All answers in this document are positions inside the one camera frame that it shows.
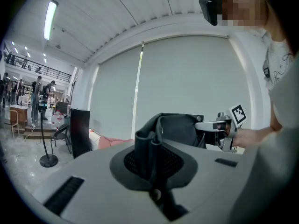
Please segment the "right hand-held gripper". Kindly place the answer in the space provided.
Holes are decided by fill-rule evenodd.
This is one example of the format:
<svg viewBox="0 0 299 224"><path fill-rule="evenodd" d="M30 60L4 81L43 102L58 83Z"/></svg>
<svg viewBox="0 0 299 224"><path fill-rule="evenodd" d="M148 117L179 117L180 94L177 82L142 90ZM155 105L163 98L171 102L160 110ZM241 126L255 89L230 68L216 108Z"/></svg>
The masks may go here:
<svg viewBox="0 0 299 224"><path fill-rule="evenodd" d="M229 108L226 112L219 112L216 121L198 122L194 126L197 130L216 132L215 144L223 151L235 153L233 142L237 130L247 120L241 104Z"/></svg>

